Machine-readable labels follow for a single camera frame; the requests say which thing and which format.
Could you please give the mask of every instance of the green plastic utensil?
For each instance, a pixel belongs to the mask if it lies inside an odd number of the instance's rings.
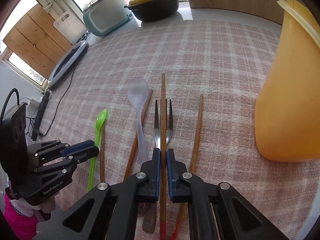
[[[105,122],[106,119],[108,119],[108,110],[107,109],[103,109],[102,112],[100,114],[98,114],[98,117],[97,117],[97,120],[96,120],[96,123],[95,123],[95,128],[96,128],[96,138],[94,140],[94,145],[95,146],[99,145],[100,135],[101,135],[101,128],[102,128],[103,123]],[[89,192],[92,189],[93,173],[94,173],[94,165],[95,165],[95,163],[96,163],[96,157],[93,157],[91,159],[87,192]]]

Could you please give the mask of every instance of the wooden chopstick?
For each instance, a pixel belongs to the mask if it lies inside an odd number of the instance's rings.
[[[149,106],[149,103],[150,103],[150,100],[151,100],[152,93],[153,93],[153,89],[150,89],[147,101],[144,104],[143,111],[142,111],[142,114],[141,114],[141,123],[142,123],[142,125],[143,125],[144,120],[145,120],[146,115],[147,115],[147,110],[148,110],[148,106]],[[125,168],[123,182],[130,176],[132,163],[133,163],[136,151],[137,151],[137,147],[138,147],[138,135],[137,135],[137,132],[136,132],[136,135],[134,136],[134,139],[133,139],[133,142],[132,142],[131,151],[130,151],[129,159],[128,159],[128,162],[127,162],[127,167]]]
[[[167,208],[167,111],[165,101],[165,75],[161,76],[161,108],[160,108],[160,240],[165,240],[166,208]]]
[[[193,173],[193,174],[196,173],[196,164],[197,164],[197,159],[198,159],[198,155],[199,155],[199,145],[200,145],[200,136],[201,136],[201,129],[202,129],[203,109],[204,109],[204,96],[203,96],[203,94],[201,94],[200,95],[199,111],[198,111],[198,121],[197,121],[197,127],[196,127],[196,135],[195,135],[195,141],[193,143],[191,162],[190,162],[190,166],[189,166],[189,172]],[[187,203],[181,203],[170,240],[175,240],[177,238],[178,231],[180,229],[180,225],[183,220],[184,213],[186,212],[186,209],[187,209]]]
[[[100,144],[100,182],[106,181],[105,170],[104,170],[104,147],[106,141],[106,121],[104,121],[101,130],[101,144]]]

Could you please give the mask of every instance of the blue gripper pad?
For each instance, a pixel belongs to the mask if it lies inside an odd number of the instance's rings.
[[[169,197],[170,197],[170,201],[172,201],[172,199],[173,199],[173,178],[172,178],[172,166],[171,166],[169,150],[167,150],[166,157],[167,157],[167,174],[168,174]]]
[[[84,141],[84,142],[67,147],[61,155],[62,157],[66,157],[67,155],[72,154],[73,152],[85,149],[93,145],[94,145],[94,141],[92,140]]]
[[[160,149],[158,150],[157,175],[156,175],[156,200],[159,200],[159,180],[160,180]]]

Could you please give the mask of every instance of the metal fork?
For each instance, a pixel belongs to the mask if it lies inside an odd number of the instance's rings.
[[[173,130],[173,117],[172,117],[172,105],[171,105],[171,99],[169,101],[169,125],[167,122],[167,116],[168,116],[168,105],[167,105],[167,99],[165,100],[165,112],[166,112],[166,124],[167,124],[167,144],[169,143],[171,136],[172,136],[172,130]],[[159,112],[158,112],[158,100],[156,100],[156,106],[155,106],[155,130],[154,130],[154,137],[155,137],[155,143],[156,147],[160,149],[160,126],[159,126]],[[148,209],[145,212],[143,223],[142,223],[142,229],[146,233],[153,233],[155,231],[156,227],[156,203],[149,203]]]

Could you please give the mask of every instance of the metal screw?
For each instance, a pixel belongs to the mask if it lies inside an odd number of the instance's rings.
[[[144,178],[146,177],[146,174],[145,174],[144,172],[138,172],[138,173],[136,174],[136,177],[137,177],[138,179],[144,179]]]
[[[102,182],[102,183],[99,183],[99,184],[98,184],[98,189],[99,189],[99,190],[105,190],[105,189],[107,189],[107,188],[108,188],[108,184],[105,183],[105,182]]]
[[[184,172],[182,174],[182,177],[185,179],[191,179],[192,178],[192,174],[190,172]]]
[[[229,183],[226,183],[226,182],[222,182],[220,184],[220,188],[222,189],[229,189],[230,188],[230,184]]]

